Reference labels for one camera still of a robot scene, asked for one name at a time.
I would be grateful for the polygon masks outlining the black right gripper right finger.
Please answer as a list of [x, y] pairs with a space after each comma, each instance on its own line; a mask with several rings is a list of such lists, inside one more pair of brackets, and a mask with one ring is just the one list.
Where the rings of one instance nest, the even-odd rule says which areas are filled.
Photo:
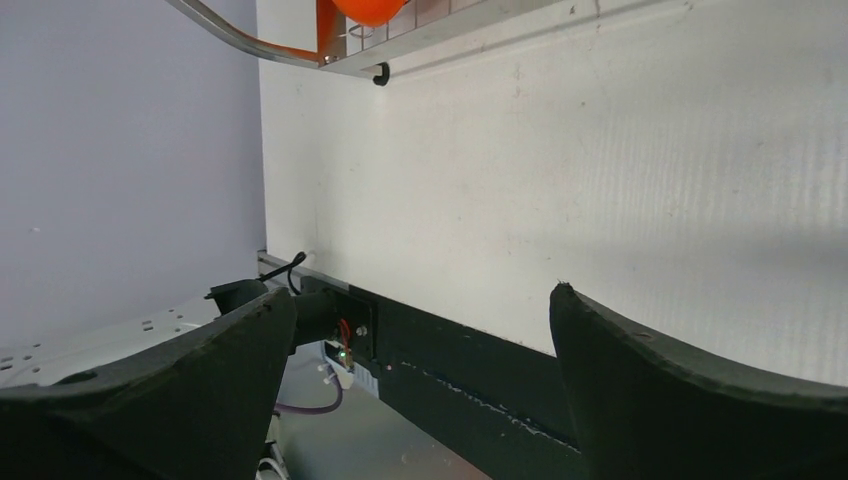
[[549, 323], [592, 479], [843, 479], [847, 390], [754, 368], [567, 283]]

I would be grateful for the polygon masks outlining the orange plastic bowl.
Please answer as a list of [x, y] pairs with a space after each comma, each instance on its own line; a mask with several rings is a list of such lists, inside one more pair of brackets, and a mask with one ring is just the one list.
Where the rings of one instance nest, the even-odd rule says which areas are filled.
[[387, 24], [406, 3], [406, 0], [333, 0], [345, 17], [367, 27]]

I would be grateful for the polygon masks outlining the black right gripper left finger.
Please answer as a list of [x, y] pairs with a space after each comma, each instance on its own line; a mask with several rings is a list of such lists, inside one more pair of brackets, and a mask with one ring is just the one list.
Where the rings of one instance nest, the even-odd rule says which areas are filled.
[[1, 393], [5, 479], [252, 479], [282, 377], [222, 367], [224, 351], [84, 384]]

